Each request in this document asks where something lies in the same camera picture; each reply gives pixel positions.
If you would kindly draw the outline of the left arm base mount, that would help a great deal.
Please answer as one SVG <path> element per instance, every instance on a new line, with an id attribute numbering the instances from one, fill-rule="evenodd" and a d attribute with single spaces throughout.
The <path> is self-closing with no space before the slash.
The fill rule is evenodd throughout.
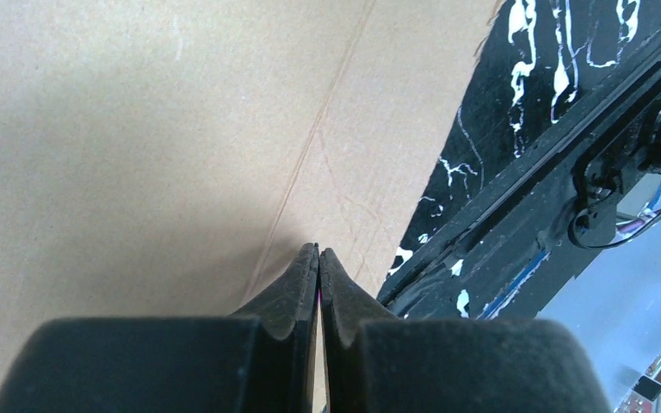
<path id="1" fill-rule="evenodd" d="M 608 127 L 575 163 L 578 196 L 568 238 L 583 250 L 608 250 L 633 241 L 661 220 L 661 208 L 618 223 L 607 213 L 646 174 L 661 174 L 661 97 L 647 103 L 626 125 Z"/>

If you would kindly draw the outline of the brown cardboard box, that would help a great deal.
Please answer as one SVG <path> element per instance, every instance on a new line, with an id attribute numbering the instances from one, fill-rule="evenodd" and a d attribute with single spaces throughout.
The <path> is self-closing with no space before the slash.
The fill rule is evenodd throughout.
<path id="1" fill-rule="evenodd" d="M 499 1 L 0 1 L 0 385 L 58 317 L 383 284 Z"/>

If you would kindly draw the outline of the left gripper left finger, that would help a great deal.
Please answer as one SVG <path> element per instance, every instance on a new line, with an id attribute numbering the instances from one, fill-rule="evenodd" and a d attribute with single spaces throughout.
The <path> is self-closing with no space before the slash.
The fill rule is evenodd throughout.
<path id="1" fill-rule="evenodd" d="M 308 412 L 319 251 L 223 317 L 42 324 L 0 386 L 0 412 Z"/>

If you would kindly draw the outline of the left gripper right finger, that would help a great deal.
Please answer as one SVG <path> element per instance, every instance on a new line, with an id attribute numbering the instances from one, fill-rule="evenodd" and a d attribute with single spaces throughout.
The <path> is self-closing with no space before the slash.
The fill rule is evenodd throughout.
<path id="1" fill-rule="evenodd" d="M 394 316 L 319 257 L 330 412 L 608 412 L 583 347 L 550 320 Z"/>

